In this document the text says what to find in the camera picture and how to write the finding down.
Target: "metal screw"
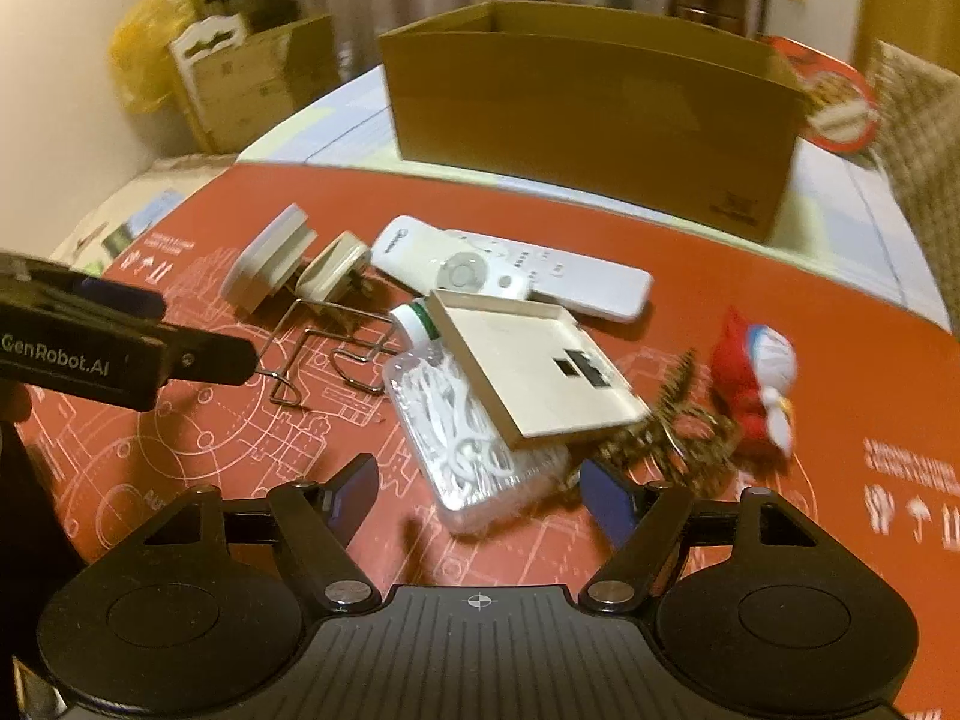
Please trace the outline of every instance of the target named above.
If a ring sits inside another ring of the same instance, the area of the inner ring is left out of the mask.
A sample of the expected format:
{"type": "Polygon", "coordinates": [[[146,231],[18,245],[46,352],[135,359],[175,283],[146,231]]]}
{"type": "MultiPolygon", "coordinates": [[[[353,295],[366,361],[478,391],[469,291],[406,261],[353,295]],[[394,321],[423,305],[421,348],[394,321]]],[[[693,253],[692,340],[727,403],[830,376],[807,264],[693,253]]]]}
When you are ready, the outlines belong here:
{"type": "Polygon", "coordinates": [[[366,601],[373,591],[364,581],[342,579],[328,584],[323,594],[335,604],[351,605],[366,601]]]}
{"type": "Polygon", "coordinates": [[[594,581],[587,588],[587,595],[599,604],[625,604],[634,597],[634,589],[625,581],[607,579],[594,581]]]}

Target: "red plush toy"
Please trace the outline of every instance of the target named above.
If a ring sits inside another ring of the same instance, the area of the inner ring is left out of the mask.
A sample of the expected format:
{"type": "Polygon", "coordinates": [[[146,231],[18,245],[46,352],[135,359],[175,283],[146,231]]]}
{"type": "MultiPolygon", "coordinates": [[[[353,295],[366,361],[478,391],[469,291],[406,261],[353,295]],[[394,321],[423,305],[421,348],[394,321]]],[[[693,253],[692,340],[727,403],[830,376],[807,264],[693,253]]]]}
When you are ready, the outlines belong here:
{"type": "Polygon", "coordinates": [[[710,356],[710,376],[742,431],[736,453],[762,464],[788,461],[793,426],[786,395],[797,378],[790,341],[765,324],[747,324],[731,308],[710,356]]]}

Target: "table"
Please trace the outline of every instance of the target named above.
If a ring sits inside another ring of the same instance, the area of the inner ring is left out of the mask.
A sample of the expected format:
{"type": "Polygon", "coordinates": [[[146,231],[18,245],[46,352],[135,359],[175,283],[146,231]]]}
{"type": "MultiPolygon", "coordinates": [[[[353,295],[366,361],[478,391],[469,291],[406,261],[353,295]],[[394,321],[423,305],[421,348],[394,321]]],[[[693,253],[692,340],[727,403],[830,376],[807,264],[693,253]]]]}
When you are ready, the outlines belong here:
{"type": "Polygon", "coordinates": [[[588,191],[404,160],[397,148],[382,67],[294,114],[239,159],[420,175],[606,208],[789,262],[950,327],[930,268],[886,179],[803,140],[797,141],[784,205],[767,245],[588,191]]]}
{"type": "MultiPolygon", "coordinates": [[[[781,478],[738,474],[727,495],[755,483],[779,490],[904,594],[922,643],[899,705],[960,716],[960,685],[947,676],[960,632],[960,346],[949,333],[829,279],[630,215],[360,170],[232,167],[107,275],[157,282],[171,322],[262,340],[262,327],[237,323],[219,285],[239,251],[292,202],[319,234],[310,253],[344,229],[371,242],[390,218],[411,214],[648,269],[655,282],[642,319],[584,321],[646,397],[686,348],[696,347],[704,360],[728,306],[785,333],[800,367],[797,456],[781,478]]],[[[406,298],[376,283],[373,303],[381,308],[406,298]]],[[[292,336],[271,349],[269,365],[289,354],[292,336]]],[[[174,382],[145,415],[35,391],[24,439],[49,467],[56,512],[80,552],[98,557],[189,485],[219,485],[224,497],[263,495],[301,476],[325,480],[355,453],[370,451],[380,495],[349,552],[381,589],[559,581],[576,593],[608,555],[584,511],[553,504],[496,538],[452,538],[436,519],[390,403],[343,385],[328,366],[331,343],[312,346],[296,371],[309,412],[271,405],[261,378],[240,388],[174,382]]],[[[707,396],[702,368],[696,394],[707,396]]],[[[650,470],[635,475],[643,481],[650,470]]],[[[700,552],[694,563],[719,557],[700,552]]]]}

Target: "white bottle cap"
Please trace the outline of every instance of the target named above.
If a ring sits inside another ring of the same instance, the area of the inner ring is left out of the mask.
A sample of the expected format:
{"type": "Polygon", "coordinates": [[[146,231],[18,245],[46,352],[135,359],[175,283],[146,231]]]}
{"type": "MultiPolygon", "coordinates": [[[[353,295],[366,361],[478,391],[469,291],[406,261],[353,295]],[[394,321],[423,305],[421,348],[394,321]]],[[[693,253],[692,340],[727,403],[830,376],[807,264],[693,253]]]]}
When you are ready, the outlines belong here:
{"type": "Polygon", "coordinates": [[[415,349],[440,338],[440,331],[433,319],[430,319],[423,298],[397,306],[389,314],[397,326],[397,335],[400,335],[408,349],[415,349]]]}

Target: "yellow plastic bag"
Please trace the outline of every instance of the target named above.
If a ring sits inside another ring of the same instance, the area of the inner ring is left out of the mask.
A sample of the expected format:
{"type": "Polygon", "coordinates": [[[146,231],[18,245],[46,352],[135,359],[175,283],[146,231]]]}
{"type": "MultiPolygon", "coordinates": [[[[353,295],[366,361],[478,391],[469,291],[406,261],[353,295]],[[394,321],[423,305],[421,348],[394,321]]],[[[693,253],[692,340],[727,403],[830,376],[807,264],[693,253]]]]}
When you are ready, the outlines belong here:
{"type": "Polygon", "coordinates": [[[197,20],[193,0],[141,0],[113,32],[110,72],[123,107],[151,113],[174,91],[167,44],[197,20]]]}

